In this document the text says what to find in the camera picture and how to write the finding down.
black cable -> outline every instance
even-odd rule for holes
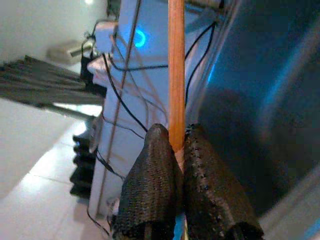
[[[86,214],[98,228],[102,229],[108,236],[110,236],[110,233],[108,232],[108,230],[105,229],[100,223],[98,223],[92,216],[90,216],[89,207],[86,209]]]
[[[102,157],[101,153],[99,152],[99,150],[96,152],[97,154],[99,154],[99,156],[96,156],[96,159],[112,174],[116,175],[117,177],[119,177],[122,181],[125,180],[124,176],[121,176],[119,173],[116,173],[114,171],[114,169],[110,166],[109,163],[107,163],[106,160],[104,160],[104,158]]]
[[[211,25],[211,34],[210,34],[210,38],[209,38],[209,42],[208,42],[208,45],[206,47],[206,50],[203,54],[203,56],[201,57],[201,59],[199,60],[199,62],[197,63],[197,65],[195,66],[195,68],[193,69],[190,77],[189,77],[189,80],[188,80],[188,83],[186,85],[186,90],[185,90],[185,102],[184,102],[184,106],[187,105],[187,102],[188,102],[188,95],[189,95],[189,88],[190,88],[190,83],[191,83],[191,80],[195,74],[195,72],[197,71],[198,67],[200,66],[200,64],[202,63],[202,61],[204,60],[204,58],[206,57],[207,53],[209,52],[209,49],[210,49],[210,46],[211,46],[211,43],[212,43],[212,38],[214,36],[214,32],[215,32],[215,27],[216,27],[216,23],[214,22],[212,25]]]
[[[133,134],[135,134],[135,135],[138,136],[139,138],[145,139],[143,136],[139,135],[139,134],[138,134],[136,131],[134,131],[133,129],[131,129],[131,128],[129,128],[129,127],[126,127],[126,126],[122,126],[122,125],[117,124],[117,123],[114,123],[114,122],[112,122],[112,121],[109,121],[108,119],[105,118],[105,116],[104,116],[103,114],[102,114],[102,119],[103,119],[106,123],[108,123],[108,124],[112,124],[112,125],[117,126],[117,127],[119,127],[119,128],[129,130],[129,131],[133,132]]]
[[[184,60],[187,60],[189,54],[191,53],[191,51],[193,50],[193,48],[195,47],[195,45],[197,44],[197,42],[201,39],[201,37],[209,30],[211,29],[212,27],[214,26],[214,23],[211,24],[210,26],[208,26],[205,30],[203,30],[199,36],[194,40],[193,44],[191,45],[191,47],[189,48],[188,52],[186,53],[185,57],[184,57]],[[118,71],[121,71],[121,72],[124,72],[124,71],[141,71],[141,70],[150,70],[150,69],[165,69],[168,67],[167,64],[162,64],[162,65],[151,65],[151,66],[142,66],[142,67],[131,67],[131,68],[122,68],[122,67],[119,67],[115,64],[114,60],[112,59],[112,57],[110,56],[110,54],[108,53],[108,58],[112,64],[112,66],[118,70]]]
[[[114,94],[116,95],[116,97],[118,98],[118,100],[120,101],[120,103],[122,104],[122,106],[124,107],[124,109],[126,110],[126,112],[143,128],[143,130],[145,132],[148,131],[148,129],[141,123],[141,121],[139,121],[138,118],[136,118],[136,116],[129,110],[129,108],[127,107],[127,105],[124,103],[124,101],[122,100],[122,98],[120,97],[119,93],[117,92],[117,89],[115,87],[114,81],[112,80],[112,76],[108,67],[108,63],[107,63],[107,59],[105,54],[102,54],[103,60],[104,60],[104,65],[105,65],[105,70],[107,73],[107,76],[109,78],[110,84],[112,86],[112,89],[114,91]]]

